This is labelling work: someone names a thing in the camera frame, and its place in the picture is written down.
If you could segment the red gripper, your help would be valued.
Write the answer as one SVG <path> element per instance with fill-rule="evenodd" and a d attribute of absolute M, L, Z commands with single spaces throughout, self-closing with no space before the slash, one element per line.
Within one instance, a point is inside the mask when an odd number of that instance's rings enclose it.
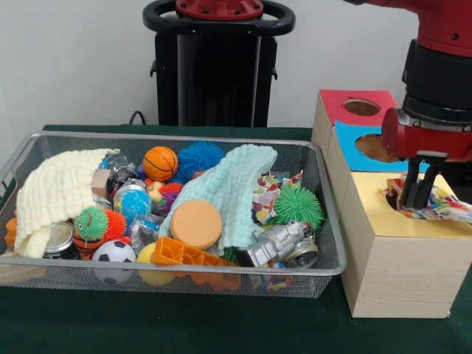
<path fill-rule="evenodd" d="M 383 146 L 389 155 L 410 159 L 405 177 L 400 205 L 423 209 L 426 207 L 436 176 L 440 173 L 442 159 L 447 162 L 471 161 L 471 132 L 463 127 L 437 125 L 410 117 L 400 108 L 389 108 L 381 126 Z M 421 158 L 427 158 L 428 168 L 423 180 L 417 183 Z"/>

